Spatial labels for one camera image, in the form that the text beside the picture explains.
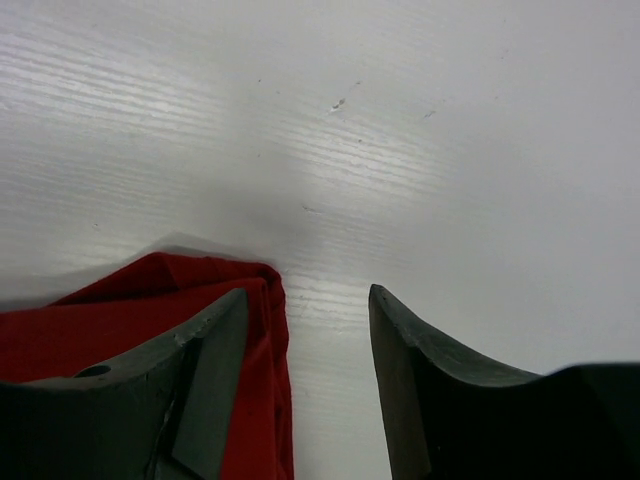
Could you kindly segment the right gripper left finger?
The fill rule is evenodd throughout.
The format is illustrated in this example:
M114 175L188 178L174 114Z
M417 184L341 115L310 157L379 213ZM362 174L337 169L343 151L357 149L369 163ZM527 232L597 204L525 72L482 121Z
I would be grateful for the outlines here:
M1 386L5 479L216 479L248 332L234 289L72 377Z

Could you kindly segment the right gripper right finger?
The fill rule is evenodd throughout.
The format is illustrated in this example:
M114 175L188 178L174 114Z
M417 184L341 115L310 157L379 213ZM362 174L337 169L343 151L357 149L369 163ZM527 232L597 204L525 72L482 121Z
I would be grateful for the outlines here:
M635 479L639 367L579 364L539 375L369 292L372 354L396 479Z

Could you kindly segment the red t shirt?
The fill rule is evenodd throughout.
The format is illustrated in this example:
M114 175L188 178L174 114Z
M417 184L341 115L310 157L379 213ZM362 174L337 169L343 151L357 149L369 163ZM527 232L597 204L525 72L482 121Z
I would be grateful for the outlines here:
M294 475L285 293L262 263L153 253L50 305L1 317L1 386L78 372L163 334L231 290L248 332L220 476Z

